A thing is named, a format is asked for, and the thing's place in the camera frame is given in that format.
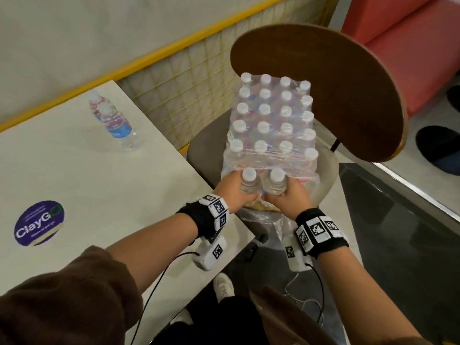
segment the chair seat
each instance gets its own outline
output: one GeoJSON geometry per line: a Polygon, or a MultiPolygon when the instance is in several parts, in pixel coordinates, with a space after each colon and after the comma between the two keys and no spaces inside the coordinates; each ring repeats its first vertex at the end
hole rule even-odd
{"type": "MultiPolygon", "coordinates": [[[[192,139],[187,151],[187,161],[212,188],[220,181],[230,114],[231,110],[228,110],[203,128],[192,139]]],[[[316,149],[319,153],[316,172],[320,176],[320,185],[311,195],[315,207],[328,194],[339,174],[339,161],[335,154],[318,139],[316,149]]]]}
{"type": "Polygon", "coordinates": [[[460,5],[428,2],[366,46],[386,66],[414,115],[460,69],[460,5]]]}

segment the hand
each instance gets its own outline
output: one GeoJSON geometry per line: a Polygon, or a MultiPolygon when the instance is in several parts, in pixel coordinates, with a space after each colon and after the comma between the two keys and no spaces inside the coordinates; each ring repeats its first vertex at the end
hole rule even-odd
{"type": "Polygon", "coordinates": [[[254,202],[259,196],[257,193],[245,195],[241,192],[241,174],[242,171],[230,172],[222,178],[213,191],[213,194],[224,198],[230,213],[235,213],[244,205],[254,202]]]}
{"type": "Polygon", "coordinates": [[[303,211],[313,208],[307,189],[294,178],[288,178],[288,187],[283,195],[264,194],[262,200],[279,208],[289,219],[295,220],[303,211]]]}

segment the left hand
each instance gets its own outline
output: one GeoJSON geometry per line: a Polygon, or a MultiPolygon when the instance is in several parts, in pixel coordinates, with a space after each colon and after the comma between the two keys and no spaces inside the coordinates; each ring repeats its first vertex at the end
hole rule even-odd
{"type": "Polygon", "coordinates": [[[213,191],[213,194],[224,198],[230,213],[235,213],[244,205],[254,202],[259,196],[258,193],[245,195],[241,192],[241,175],[242,171],[230,172],[222,178],[213,191]]]}

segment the pink sofa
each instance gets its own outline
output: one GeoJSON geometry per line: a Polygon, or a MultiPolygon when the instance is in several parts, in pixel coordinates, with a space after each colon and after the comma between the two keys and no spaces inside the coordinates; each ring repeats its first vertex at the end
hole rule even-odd
{"type": "Polygon", "coordinates": [[[353,0],[342,32],[385,65],[409,117],[460,69],[460,3],[451,0],[353,0]]]}

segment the black wrist strap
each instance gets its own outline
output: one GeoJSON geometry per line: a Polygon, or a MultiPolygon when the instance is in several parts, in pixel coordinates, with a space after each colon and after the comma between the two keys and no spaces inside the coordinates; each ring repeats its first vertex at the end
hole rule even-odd
{"type": "Polygon", "coordinates": [[[346,236],[331,218],[318,208],[311,208],[299,214],[295,220],[299,228],[295,231],[304,253],[318,259],[324,252],[348,245],[346,236]]]}
{"type": "Polygon", "coordinates": [[[187,203],[176,213],[187,214],[193,219],[198,227],[198,237],[210,239],[216,234],[216,230],[214,229],[214,217],[207,206],[199,202],[187,203]]]}

